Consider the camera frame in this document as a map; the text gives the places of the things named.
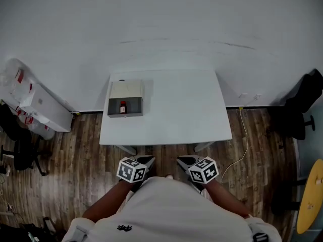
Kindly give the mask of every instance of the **baseboard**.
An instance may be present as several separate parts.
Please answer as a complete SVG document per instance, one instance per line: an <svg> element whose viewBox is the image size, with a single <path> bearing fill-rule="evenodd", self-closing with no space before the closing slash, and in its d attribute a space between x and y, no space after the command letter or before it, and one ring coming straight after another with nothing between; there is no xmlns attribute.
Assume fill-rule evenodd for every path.
<svg viewBox="0 0 323 242"><path fill-rule="evenodd" d="M241 106L227 106L226 109L239 109ZM275 108L280 106L246 106L245 109ZM100 114L103 110L72 111L73 114Z"/></svg>

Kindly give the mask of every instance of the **red bottle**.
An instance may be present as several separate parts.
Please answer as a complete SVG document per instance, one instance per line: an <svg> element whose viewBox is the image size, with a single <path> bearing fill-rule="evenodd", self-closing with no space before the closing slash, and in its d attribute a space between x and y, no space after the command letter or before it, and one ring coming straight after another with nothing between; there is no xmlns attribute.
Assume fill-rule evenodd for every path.
<svg viewBox="0 0 323 242"><path fill-rule="evenodd" d="M127 114L127 104L124 100L120 103L120 114Z"/></svg>

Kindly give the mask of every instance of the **white cable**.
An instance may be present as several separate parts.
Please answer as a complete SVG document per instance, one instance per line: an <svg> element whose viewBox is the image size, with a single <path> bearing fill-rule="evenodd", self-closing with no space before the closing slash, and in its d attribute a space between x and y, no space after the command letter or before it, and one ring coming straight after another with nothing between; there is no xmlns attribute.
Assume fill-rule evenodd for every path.
<svg viewBox="0 0 323 242"><path fill-rule="evenodd" d="M3 198L3 195L4 195L4 191L3 191L3 184L4 184L5 182L6 182L6 181L5 181L5 179L4 179L4 182L0 183L0 186L1 186L1 189L0 189L0 199L1 199L1 201L3 201L3 202L6 204L6 206L8 206L8 207L9 207L10 211L11 211L12 213L14 213L14 212L15 212L15 207L14 207L12 204L8 203L8 202Z"/></svg>
<svg viewBox="0 0 323 242"><path fill-rule="evenodd" d="M227 172L227 170L233 166L234 164L238 163L239 161L243 160L244 156L246 156L247 154L247 151L249 149L249 144L248 144L248 133L247 133L247 130L246 130L246 127L244 126L244 122L243 122L243 119L242 119L242 114L241 114L241 111L242 109L240 109L240 117L241 117L241 122L242 122L242 125L243 125L243 128L244 128L244 131L246 132L246 139L247 139L247 149L246 151L244 152L243 156L241 159L237 160L236 162L233 162L231 165L229 165L226 170L223 172L222 176L221 176L221 185L222 185L222 180L223 180L223 177L224 177L224 174Z"/></svg>

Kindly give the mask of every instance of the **white table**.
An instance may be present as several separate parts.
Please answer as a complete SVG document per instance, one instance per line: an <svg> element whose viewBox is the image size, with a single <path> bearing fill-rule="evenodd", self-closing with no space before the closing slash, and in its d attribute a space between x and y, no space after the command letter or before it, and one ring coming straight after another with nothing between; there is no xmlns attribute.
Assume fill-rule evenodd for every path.
<svg viewBox="0 0 323 242"><path fill-rule="evenodd" d="M111 82L143 80L143 116L110 118ZM214 71L160 70L114 73L104 104L100 144L116 145L132 155L131 145L200 143L232 139L221 89Z"/></svg>

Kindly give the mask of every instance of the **white wall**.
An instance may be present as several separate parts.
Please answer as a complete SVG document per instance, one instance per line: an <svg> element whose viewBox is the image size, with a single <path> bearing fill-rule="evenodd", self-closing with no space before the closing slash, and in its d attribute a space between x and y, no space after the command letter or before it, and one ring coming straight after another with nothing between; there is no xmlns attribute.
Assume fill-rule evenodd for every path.
<svg viewBox="0 0 323 242"><path fill-rule="evenodd" d="M0 0L0 21L0 66L18 58L76 110L103 109L111 72L212 69L234 106L323 70L323 0Z"/></svg>

